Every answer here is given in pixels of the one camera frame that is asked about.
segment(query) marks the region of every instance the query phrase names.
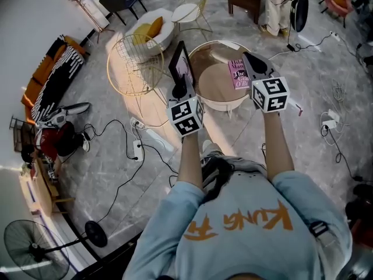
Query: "electrical outlet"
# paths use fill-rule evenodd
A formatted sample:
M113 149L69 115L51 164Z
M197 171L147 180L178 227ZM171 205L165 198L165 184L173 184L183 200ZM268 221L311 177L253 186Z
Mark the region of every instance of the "electrical outlet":
M340 41L340 37L337 33L330 31L330 34L335 38L336 41Z
M139 121L137 118L135 118L135 117L131 117L131 119L129 120L129 123L133 127L135 126L136 123L138 123L137 126L136 126L136 128L144 128L145 127L145 125L141 121Z

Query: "orange sofa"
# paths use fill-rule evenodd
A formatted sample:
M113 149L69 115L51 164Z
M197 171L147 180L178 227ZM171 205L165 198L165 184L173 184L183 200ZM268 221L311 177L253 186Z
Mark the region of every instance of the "orange sofa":
M21 99L22 104L24 104L27 123L35 124L31 116L31 110L34 107L40 91L48 80L55 63L60 59L67 46L72 46L82 55L85 55L86 53L85 49L81 47L77 42L75 42L71 37L62 36L60 37L60 39L64 39L65 44L61 44L63 43L63 41L60 40L59 42L56 41L52 45L52 47L48 50L44 59L34 72L33 76L31 77L30 82L27 85L27 88Z

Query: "white cable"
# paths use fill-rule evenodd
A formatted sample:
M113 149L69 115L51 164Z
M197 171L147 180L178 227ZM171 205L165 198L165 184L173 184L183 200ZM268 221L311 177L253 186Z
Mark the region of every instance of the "white cable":
M145 128L137 128L138 130L148 130L149 128L161 128L163 127L166 123L168 123L169 120L166 120L164 123L160 124L160 125L145 125Z
M138 138L134 133L133 133L133 129L136 129L136 130L139 130L139 131L144 131L144 130L146 130L146 128L136 128L133 124L131 124L131 133L132 133L132 135L136 138L136 140L140 140L140 138ZM162 145L163 145L163 151L162 152L160 152L160 154L161 155L163 155L163 153L166 151L166 146L165 146L165 144L161 141L161 140L159 140L159 139L143 139L143 138L141 138L141 141L159 141L160 143L162 143Z
M324 94L329 99L329 101L333 105L334 109L336 110L337 114L340 116L340 119L342 120L341 122L336 123L337 127L342 126L342 128L341 129L337 129L337 127L335 128L335 131L338 134L340 134L340 136L336 139L336 142L338 142L341 139L342 135L344 134L345 126L350 125L350 124L347 123L347 115L348 115L349 111L348 111L348 109L346 109L346 106L344 105L344 99L346 97L347 82L345 82L344 85L343 85L340 82L336 81L335 79L332 79L332 92L333 92L334 99L338 102L338 106L339 106L339 109L338 109L336 107L336 105L334 104L333 100L330 98L330 96L326 92L325 86L324 86L324 84L321 80L321 74L320 74L319 78L320 78L320 82L321 82ZM325 114L328 114L328 112L323 112L320 115L320 128L322 127L322 117ZM328 145L333 146L335 144L335 143L328 142L326 137L323 137L323 138Z
M271 58L268 58L268 60L273 59L273 58L276 57L277 55L280 55L280 54L287 54L287 53L290 53L290 52L291 52L291 51L279 52L279 53L277 53L276 55L273 55Z
M138 137L133 133L133 131L132 131L132 125L131 125L131 130L130 130L130 131L128 131L128 130L126 129L126 125L127 125L127 122L124 124L124 129L128 132L129 135L134 136L134 137L136 138L136 140L138 140L139 138L138 138Z
M315 51L315 50L308 50L308 49L306 49L306 50L299 50L298 52L307 52L307 51L308 51L308 52L318 52L318 51ZM287 53L291 53L291 52L293 52L293 51L279 52L279 53L273 55L272 57L268 58L268 60L273 59L273 58L276 57L277 55L280 55L280 54L287 54Z

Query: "beige pants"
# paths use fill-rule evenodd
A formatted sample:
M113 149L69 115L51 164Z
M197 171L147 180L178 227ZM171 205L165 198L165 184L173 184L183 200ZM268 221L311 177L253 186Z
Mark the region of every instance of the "beige pants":
M280 29L288 28L290 22L291 1L281 5L284 0L266 0L267 30L270 34L277 36Z

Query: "gray marble floor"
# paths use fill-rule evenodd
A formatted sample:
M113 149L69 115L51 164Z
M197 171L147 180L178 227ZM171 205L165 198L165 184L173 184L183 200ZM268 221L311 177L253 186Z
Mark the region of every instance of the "gray marble floor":
M181 0L145 0L148 10L157 8L175 9ZM346 19L346 29L342 20L335 19L330 13L321 14L320 0L310 0L307 25L301 35L319 43L330 31L337 32L346 39L351 50L363 41L364 32L356 25L357 15L350 14ZM143 9L136 7L138 14ZM116 33L103 33L100 43L92 38L88 49L91 56L71 84L62 104L91 102L91 109L74 117L77 130L86 123L92 123L97 132L101 132L110 120L119 119L127 123L129 118L138 117L134 99L118 94L109 84L106 74L107 56L113 44L134 23L130 12L123 11L122 17L127 22L124 26L117 18L110 19L110 28ZM251 51L271 57L287 51L287 40L270 38L262 35L250 15L237 7L234 16L228 14L227 0L207 0L205 15L214 32L209 39L226 39L240 43ZM184 40L188 51L204 42L197 30L183 32L179 35ZM307 45L295 32L291 33L290 43ZM177 45L174 40L164 53L166 66ZM348 110L345 131L339 140L339 146L349 161L353 173L370 178L372 174L372 86L355 57L349 54L343 42L327 38L319 51L301 51L281 54L272 60L276 69L286 77L292 97L304 107L301 117L295 110L288 109L281 114L284 132L294 159L295 168L309 174L328 196L343 210L349 198L353 181L350 180L346 165L337 164L335 146L328 146L320 136L320 114L333 109L327 95L332 97L332 80L346 84L344 106ZM161 80L159 88L166 92L172 86L171 79ZM154 94L141 99L141 107L146 124L157 125L166 120L164 106ZM263 163L260 150L264 142L263 119L259 111L246 99L233 111L232 118L223 112L207 109L206 129L200 134L203 139L211 137L222 150L229 155L238 155ZM180 140L172 127L154 129L160 136L174 146L172 152L164 150L158 141L145 141L155 146L165 161L178 169L180 160ZM133 156L132 142L135 138L128 135L128 154ZM61 175L61 187L64 195L75 197L68 212L76 225L83 231L88 220L98 221L108 211L114 200L118 186L128 181L140 163L126 157L126 136L122 127L113 123L105 133L91 141L91 150L84 153L77 151L64 164ZM145 162L132 181L119 189L117 200L110 214L100 222L109 237L105 248L95 248L99 255L105 256L138 234L151 217L157 203L170 190L168 177L172 174L155 151L146 149Z

